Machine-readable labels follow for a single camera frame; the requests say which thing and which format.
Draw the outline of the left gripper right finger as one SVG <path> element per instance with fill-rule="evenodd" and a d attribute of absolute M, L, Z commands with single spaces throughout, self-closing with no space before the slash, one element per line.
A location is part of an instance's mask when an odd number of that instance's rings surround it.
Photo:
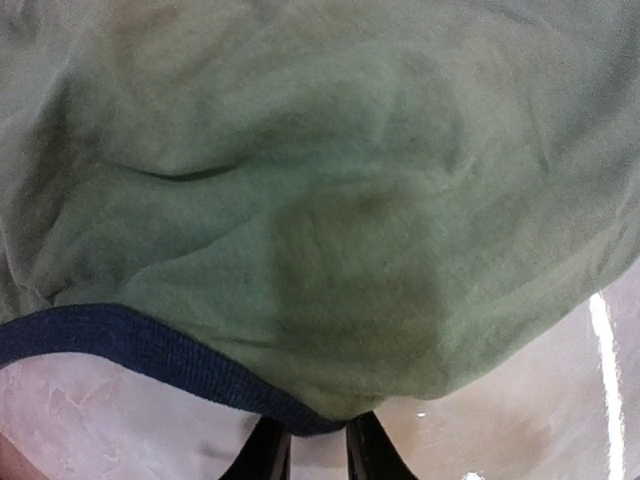
<path fill-rule="evenodd" d="M 351 480 L 417 480 L 373 412 L 348 423 L 346 447 Z"/>

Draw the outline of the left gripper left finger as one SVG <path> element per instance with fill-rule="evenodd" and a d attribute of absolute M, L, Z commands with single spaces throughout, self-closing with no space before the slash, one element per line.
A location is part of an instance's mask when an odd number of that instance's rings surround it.
<path fill-rule="evenodd" d="M 289 480 L 291 435 L 285 427 L 261 418 L 220 480 Z"/>

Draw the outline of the olive green garment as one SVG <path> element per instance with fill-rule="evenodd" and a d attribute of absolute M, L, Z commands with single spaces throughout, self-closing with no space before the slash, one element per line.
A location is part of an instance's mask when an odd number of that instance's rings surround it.
<path fill-rule="evenodd" d="M 635 1 L 5 1 L 1 361 L 334 432 L 639 257 Z"/>

